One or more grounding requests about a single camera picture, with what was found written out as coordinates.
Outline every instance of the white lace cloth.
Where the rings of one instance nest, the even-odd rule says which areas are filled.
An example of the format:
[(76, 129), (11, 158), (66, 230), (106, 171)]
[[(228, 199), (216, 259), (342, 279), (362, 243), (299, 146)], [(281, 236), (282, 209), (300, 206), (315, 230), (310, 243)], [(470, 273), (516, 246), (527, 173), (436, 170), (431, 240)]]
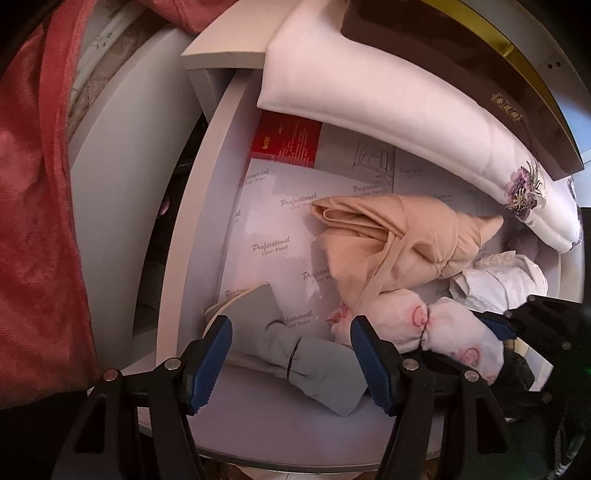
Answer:
[(548, 282), (535, 263), (515, 251), (491, 255), (450, 280), (454, 300), (476, 312), (503, 313), (527, 301), (528, 295), (546, 296)]

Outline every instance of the pink cartoon print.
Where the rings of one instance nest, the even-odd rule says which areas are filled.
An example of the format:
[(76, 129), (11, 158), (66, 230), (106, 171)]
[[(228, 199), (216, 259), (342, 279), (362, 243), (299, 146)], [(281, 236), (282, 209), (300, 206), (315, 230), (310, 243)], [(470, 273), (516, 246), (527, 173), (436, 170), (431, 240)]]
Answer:
[(415, 327), (422, 328), (424, 327), (427, 322), (429, 321), (428, 316), (425, 314), (425, 309), (421, 308), (420, 305), (417, 305), (411, 314), (412, 322)]
[(346, 318), (348, 314), (352, 314), (352, 312), (349, 310), (347, 305), (341, 303), (339, 308), (326, 321), (333, 325)]
[(469, 348), (460, 357), (460, 362), (469, 367), (478, 367), (480, 363), (480, 352), (477, 348)]

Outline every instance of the gold trim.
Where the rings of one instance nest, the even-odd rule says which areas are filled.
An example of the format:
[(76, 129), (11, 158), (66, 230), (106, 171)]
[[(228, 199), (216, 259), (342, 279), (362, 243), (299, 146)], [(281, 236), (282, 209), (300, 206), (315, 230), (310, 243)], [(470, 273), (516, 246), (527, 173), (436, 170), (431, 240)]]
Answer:
[(575, 152), (579, 153), (570, 127), (554, 96), (534, 66), (506, 36), (497, 30), (486, 18), (482, 17), (460, 0), (421, 0), (421, 2), (430, 5), (462, 24), (508, 61), (544, 101), (550, 112), (552, 112), (556, 120), (560, 123)]

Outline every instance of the white pillow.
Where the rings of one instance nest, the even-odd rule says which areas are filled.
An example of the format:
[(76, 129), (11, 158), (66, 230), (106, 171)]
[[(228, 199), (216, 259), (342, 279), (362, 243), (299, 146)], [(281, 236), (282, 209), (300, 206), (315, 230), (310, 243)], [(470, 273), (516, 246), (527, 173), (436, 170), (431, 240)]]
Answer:
[(346, 0), (303, 0), (271, 40), (258, 106), (396, 145), (472, 183), (559, 253), (582, 238), (568, 179), (552, 181), (488, 111), (409, 61), (340, 33)]

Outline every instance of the black string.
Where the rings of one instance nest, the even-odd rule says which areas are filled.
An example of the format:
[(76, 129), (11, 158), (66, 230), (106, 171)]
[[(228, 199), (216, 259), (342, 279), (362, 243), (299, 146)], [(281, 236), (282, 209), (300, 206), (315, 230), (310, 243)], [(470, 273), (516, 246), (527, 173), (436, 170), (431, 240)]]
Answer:
[(301, 338), (297, 341), (297, 343), (295, 344), (295, 347), (294, 347), (294, 351), (291, 353), (290, 362), (287, 364), (287, 377), (286, 378), (290, 377), (291, 363), (293, 362), (294, 355), (296, 354), (295, 352), (297, 350), (297, 346), (300, 344), (300, 341), (301, 341)]

